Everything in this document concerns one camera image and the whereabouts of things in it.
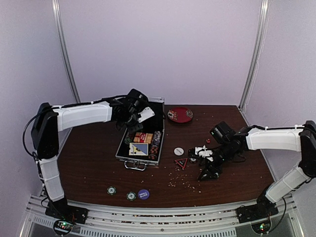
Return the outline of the red card deck box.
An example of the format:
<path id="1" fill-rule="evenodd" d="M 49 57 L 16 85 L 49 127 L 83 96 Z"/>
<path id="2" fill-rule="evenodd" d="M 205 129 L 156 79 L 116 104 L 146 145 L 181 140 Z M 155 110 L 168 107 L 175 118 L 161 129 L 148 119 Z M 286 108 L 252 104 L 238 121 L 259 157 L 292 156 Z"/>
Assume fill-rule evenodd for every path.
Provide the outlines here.
<path id="1" fill-rule="evenodd" d="M 152 133 L 136 132 L 133 142 L 151 144 L 153 140 L 153 136 L 154 135 Z"/>

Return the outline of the aluminium poker case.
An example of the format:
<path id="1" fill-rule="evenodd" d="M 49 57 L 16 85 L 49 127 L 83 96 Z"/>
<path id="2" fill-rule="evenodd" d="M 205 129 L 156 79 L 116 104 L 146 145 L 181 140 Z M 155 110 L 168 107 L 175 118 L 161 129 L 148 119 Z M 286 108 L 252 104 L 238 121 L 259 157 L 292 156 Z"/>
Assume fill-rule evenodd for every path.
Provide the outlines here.
<path id="1" fill-rule="evenodd" d="M 144 171 L 149 165 L 159 166 L 165 132 L 164 102 L 163 97 L 149 97 L 155 115 L 142 122 L 140 131 L 125 131 L 116 158 L 126 169 Z"/>

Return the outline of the red black triangle token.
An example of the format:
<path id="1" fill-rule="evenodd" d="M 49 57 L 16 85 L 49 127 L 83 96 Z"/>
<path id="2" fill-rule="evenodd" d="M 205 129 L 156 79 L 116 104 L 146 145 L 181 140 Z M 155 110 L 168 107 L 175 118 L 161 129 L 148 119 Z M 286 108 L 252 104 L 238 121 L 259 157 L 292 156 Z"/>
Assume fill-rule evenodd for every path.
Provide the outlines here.
<path id="1" fill-rule="evenodd" d="M 181 169 L 185 169 L 186 166 L 187 166 L 187 162 L 188 162 L 188 159 L 187 158 L 182 158 L 182 159 L 176 159 L 174 161 Z"/>

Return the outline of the blue yellow card deck box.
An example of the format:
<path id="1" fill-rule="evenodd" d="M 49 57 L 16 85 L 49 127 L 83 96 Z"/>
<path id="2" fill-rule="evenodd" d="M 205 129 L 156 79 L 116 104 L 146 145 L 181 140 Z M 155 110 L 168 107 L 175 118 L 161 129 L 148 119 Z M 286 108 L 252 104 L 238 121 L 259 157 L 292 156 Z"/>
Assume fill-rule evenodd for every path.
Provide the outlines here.
<path id="1" fill-rule="evenodd" d="M 148 143 L 130 143 L 129 152 L 130 156 L 147 156 L 149 154 Z"/>

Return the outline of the white dealer button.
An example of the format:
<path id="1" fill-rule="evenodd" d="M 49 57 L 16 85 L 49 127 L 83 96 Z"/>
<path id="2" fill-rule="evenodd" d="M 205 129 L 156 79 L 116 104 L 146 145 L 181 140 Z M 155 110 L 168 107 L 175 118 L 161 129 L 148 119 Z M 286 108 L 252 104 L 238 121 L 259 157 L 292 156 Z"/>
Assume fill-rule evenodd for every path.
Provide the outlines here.
<path id="1" fill-rule="evenodd" d="M 177 147 L 174 149 L 173 152 L 176 156 L 182 156 L 184 154 L 184 149 L 181 147 Z"/>

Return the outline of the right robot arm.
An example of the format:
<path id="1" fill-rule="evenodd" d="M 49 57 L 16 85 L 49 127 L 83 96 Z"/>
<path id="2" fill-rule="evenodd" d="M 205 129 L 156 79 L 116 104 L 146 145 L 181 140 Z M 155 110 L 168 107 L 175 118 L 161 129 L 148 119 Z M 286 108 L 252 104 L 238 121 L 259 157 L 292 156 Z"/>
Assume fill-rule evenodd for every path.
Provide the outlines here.
<path id="1" fill-rule="evenodd" d="M 224 121 L 215 125 L 210 134 L 220 145 L 208 150 L 203 147 L 196 155 L 205 160 L 198 180 L 217 179 L 222 164 L 234 156 L 255 150 L 289 150 L 300 152 L 301 160 L 284 176 L 267 187 L 257 198 L 251 211 L 258 218 L 265 217 L 275 203 L 316 176 L 316 124 L 312 120 L 293 127 L 270 128 L 246 126 L 236 132 Z"/>

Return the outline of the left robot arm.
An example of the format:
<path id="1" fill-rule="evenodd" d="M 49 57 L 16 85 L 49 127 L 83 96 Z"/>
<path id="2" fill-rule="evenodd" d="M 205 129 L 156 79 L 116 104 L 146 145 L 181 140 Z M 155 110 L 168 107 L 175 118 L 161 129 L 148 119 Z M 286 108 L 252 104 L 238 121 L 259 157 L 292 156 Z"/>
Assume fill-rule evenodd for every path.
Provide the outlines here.
<path id="1" fill-rule="evenodd" d="M 137 131 L 145 120 L 154 115 L 148 97 L 136 89 L 126 95 L 95 101 L 55 106 L 42 103 L 25 125 L 30 129 L 33 145 L 32 151 L 28 148 L 25 151 L 34 160 L 52 212 L 60 219 L 67 219 L 71 215 L 58 167 L 59 153 L 64 146 L 60 141 L 61 134 L 68 134 L 75 127 L 107 122 Z"/>

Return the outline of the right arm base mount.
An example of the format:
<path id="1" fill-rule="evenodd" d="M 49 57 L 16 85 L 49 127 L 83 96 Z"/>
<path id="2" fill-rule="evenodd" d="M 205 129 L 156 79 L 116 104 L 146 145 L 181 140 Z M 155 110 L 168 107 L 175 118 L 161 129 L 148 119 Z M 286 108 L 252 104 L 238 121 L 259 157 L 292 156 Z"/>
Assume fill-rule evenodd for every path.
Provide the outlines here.
<path id="1" fill-rule="evenodd" d="M 272 229 L 271 217 L 278 214 L 278 209 L 273 205 L 242 205 L 236 209 L 236 214 L 240 224 L 249 223 L 254 233 L 263 235 Z"/>

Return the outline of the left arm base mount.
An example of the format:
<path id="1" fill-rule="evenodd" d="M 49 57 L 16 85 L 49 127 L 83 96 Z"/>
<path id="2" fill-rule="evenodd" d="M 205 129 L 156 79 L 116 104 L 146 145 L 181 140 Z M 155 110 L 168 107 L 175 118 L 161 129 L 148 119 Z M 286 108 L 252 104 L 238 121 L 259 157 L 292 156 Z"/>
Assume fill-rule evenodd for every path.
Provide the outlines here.
<path id="1" fill-rule="evenodd" d="M 65 211 L 58 211 L 53 205 L 49 204 L 45 214 L 56 219 L 52 227 L 54 232 L 59 236 L 65 236 L 77 224 L 85 224 L 88 210 L 82 207 L 68 206 Z"/>

